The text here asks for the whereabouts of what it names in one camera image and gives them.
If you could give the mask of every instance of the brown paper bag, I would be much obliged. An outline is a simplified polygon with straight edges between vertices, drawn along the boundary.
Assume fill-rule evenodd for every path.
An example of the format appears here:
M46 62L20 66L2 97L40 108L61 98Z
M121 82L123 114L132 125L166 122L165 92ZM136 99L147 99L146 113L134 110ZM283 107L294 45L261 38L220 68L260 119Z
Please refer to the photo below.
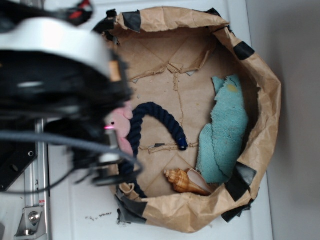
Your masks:
M155 7L120 14L107 32L108 41L117 43L113 48L129 64L133 108L146 102L162 106L182 126L189 144L188 150L179 151L159 121L144 118L138 159L145 171L137 182L148 198L139 198L132 185L114 188L120 221L191 233L220 215L229 221L257 197L275 149L281 84L228 26L215 11ZM176 193L163 172L195 168L199 135L211 122L215 104L211 78L233 74L240 78L249 116L233 176L210 196Z

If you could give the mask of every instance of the terry cloth rag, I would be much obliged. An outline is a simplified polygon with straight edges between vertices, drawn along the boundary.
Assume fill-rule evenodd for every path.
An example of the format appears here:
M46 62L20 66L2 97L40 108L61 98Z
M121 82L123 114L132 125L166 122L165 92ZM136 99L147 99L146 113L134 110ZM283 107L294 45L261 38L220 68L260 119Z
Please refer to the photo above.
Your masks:
M212 123L199 136L196 170L208 184L222 184L232 176L249 118L238 76L212 80L216 105L211 112Z

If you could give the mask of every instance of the red light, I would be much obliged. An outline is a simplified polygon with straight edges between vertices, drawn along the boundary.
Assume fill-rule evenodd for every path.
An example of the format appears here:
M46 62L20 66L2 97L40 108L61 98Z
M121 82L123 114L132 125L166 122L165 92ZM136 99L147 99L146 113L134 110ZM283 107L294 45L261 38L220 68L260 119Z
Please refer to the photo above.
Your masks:
M111 130L111 129L115 129L115 127L114 126L105 126L104 129L105 130Z

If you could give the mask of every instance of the pink stuffed animal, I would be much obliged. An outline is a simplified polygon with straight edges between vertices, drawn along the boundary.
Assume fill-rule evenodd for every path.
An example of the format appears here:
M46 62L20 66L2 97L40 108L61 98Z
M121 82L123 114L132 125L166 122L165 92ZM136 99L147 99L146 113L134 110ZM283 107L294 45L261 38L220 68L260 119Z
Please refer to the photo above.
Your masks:
M130 120L134 117L132 113L132 105L130 101L124 103L124 107L115 109L108 120L108 124L114 127L116 130L118 143L120 149L133 156L134 152L132 150L131 144L126 139L130 133L131 125Z

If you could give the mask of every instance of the rope toy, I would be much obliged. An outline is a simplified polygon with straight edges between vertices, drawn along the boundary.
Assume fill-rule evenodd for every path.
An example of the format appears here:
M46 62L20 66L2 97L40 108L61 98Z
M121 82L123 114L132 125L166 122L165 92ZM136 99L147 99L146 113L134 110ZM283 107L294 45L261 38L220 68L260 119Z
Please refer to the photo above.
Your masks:
M138 155L138 149L142 137L142 123L143 118L146 115L156 118L168 129L173 139L177 143L179 150L185 151L188 148L187 138L184 130L175 120L174 116L172 116L167 110L164 110L161 106L155 104L154 102L147 102L140 104L133 111L133 118L130 120L131 130L127 139L131 144L134 157L137 157ZM130 161L125 160L119 165L119 172L122 175L127 175L132 173L134 171L134 168L134 164L132 164ZM130 183L134 183L134 190L140 195L141 198L147 198L145 193L138 185L137 179L131 181Z

